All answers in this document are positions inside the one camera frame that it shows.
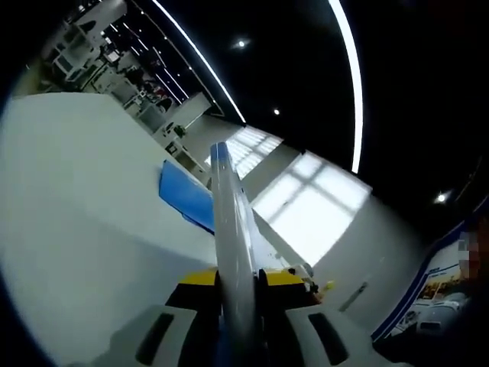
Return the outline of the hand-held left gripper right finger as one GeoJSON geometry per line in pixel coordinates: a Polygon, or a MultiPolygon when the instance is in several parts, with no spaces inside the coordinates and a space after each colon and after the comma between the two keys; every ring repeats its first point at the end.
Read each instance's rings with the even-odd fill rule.
{"type": "Polygon", "coordinates": [[[374,350],[371,337],[346,315],[321,303],[288,270],[261,269],[257,310],[269,366],[406,366],[374,350]]]}

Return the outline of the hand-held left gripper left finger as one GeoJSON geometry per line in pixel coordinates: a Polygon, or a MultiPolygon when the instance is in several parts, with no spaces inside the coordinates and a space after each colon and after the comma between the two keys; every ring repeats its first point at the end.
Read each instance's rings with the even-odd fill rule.
{"type": "Polygon", "coordinates": [[[217,268],[189,273],[163,305],[149,307],[110,339],[92,366],[214,366],[222,292],[217,268]]]}

